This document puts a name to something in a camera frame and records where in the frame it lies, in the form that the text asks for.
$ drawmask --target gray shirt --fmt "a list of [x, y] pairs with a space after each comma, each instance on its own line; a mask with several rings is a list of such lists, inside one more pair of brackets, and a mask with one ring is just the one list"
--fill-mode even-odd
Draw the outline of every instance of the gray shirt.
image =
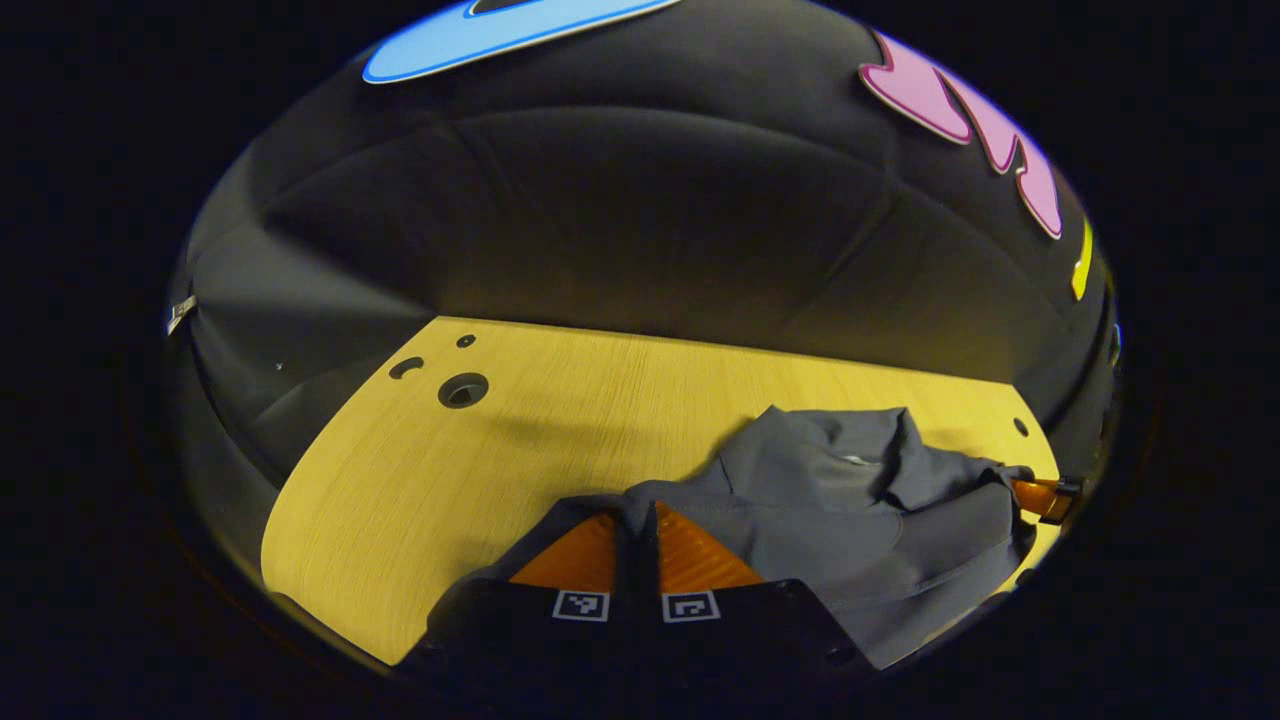
[[1011, 482], [1021, 466], [927, 447], [905, 407], [769, 407], [684, 482], [566, 498], [498, 562], [509, 578], [591, 512], [637, 537], [653, 502], [685, 515], [765, 580], [808, 584], [877, 667], [977, 607], [1021, 564], [1034, 525]]

